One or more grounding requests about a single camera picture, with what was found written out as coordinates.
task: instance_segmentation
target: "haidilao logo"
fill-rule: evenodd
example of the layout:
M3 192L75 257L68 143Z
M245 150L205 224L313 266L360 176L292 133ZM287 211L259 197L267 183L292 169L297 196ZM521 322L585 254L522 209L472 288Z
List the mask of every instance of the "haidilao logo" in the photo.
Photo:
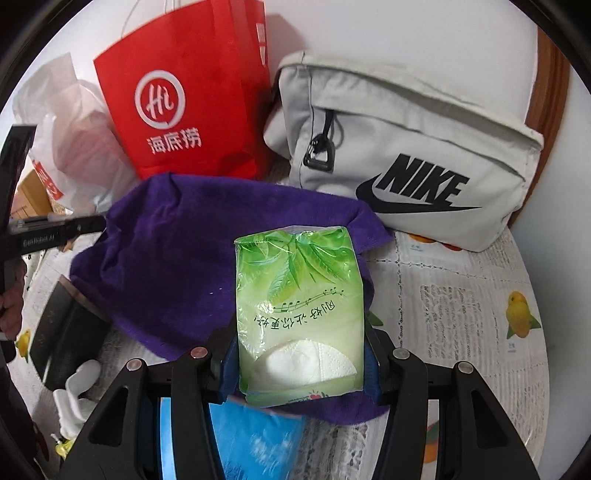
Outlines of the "haidilao logo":
M183 86L165 70L149 72L135 89L135 107L153 128L168 130L181 121L186 105Z

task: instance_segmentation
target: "black swoosh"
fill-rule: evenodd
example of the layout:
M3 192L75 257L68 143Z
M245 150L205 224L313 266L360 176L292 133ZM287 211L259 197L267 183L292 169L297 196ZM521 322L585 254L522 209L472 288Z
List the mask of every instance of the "black swoosh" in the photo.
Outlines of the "black swoosh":
M363 182L355 190L359 200L366 202L375 213L426 213L426 212L458 212L473 210L481 207L453 207L447 205L432 205L430 203L385 202L374 194L374 182L379 175Z

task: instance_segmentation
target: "zipper pull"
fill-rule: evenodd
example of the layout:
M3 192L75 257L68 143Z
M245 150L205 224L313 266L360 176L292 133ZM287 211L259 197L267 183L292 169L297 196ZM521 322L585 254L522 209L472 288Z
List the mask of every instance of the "zipper pull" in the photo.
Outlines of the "zipper pull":
M334 119L335 112L326 110L322 133L312 139L304 155L304 165L306 167L332 173L335 167L335 144L330 140L329 132Z

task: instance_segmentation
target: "finger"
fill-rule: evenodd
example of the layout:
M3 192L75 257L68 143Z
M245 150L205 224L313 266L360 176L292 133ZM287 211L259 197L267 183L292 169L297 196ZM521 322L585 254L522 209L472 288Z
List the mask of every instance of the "finger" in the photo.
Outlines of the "finger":
M18 306L12 307L4 312L0 318L0 329L10 340L16 340L18 332L21 331L22 312Z
M27 264L21 259L14 267L14 274L17 276L17 280L24 280L27 275Z
M3 307L5 309L9 309L12 306L20 305L22 308L23 300L22 300L22 293L24 291L25 284L23 281L17 281L12 287L10 287L4 295L2 295L2 299L4 300Z

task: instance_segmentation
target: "green tissue package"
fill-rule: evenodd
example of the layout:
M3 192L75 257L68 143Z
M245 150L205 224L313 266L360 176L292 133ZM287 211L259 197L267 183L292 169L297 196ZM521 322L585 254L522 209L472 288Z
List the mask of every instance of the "green tissue package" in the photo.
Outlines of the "green tissue package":
M240 389L271 407L363 389L363 284L344 227L239 238Z

